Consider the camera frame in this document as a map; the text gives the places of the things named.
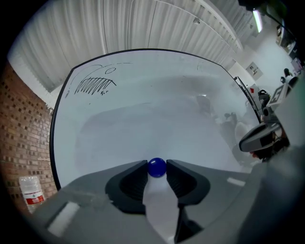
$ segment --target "plastic bottle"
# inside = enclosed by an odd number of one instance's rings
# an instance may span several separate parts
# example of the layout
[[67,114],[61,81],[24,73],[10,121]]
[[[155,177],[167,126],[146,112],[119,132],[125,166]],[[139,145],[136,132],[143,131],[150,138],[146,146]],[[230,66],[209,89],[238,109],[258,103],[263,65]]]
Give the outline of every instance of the plastic bottle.
[[45,201],[39,178],[37,176],[21,176],[19,184],[24,201],[32,214]]

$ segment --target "blue sphere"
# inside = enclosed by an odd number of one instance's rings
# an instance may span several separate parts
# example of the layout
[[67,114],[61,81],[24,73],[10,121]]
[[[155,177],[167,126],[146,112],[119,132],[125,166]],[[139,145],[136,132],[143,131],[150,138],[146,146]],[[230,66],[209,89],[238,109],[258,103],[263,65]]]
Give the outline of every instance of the blue sphere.
[[153,158],[148,162],[148,174],[158,178],[166,173],[166,162],[162,158]]

